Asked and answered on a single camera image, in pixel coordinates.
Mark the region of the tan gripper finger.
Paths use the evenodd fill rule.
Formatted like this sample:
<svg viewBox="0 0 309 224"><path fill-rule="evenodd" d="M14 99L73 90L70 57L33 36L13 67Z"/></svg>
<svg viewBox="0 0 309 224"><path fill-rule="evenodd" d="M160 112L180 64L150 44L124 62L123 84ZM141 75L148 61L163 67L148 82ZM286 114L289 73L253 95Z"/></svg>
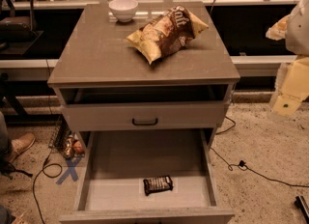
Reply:
<svg viewBox="0 0 309 224"><path fill-rule="evenodd" d="M285 15L272 25L266 32L266 37L271 40L280 41L288 35L289 15Z"/></svg>
<svg viewBox="0 0 309 224"><path fill-rule="evenodd" d="M282 116L294 114L309 97L309 58L298 55L290 64L283 63L277 72L275 92L269 105Z"/></svg>

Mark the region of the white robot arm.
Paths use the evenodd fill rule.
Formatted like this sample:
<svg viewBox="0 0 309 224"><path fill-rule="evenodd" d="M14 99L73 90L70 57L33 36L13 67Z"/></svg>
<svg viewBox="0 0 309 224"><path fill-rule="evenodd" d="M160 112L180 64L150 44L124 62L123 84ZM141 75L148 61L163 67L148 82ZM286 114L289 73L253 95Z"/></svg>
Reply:
<svg viewBox="0 0 309 224"><path fill-rule="evenodd" d="M267 30L266 37L284 39L286 48L296 55L292 63L279 68L269 103L274 113L289 116L309 97L309 0L300 0Z"/></svg>

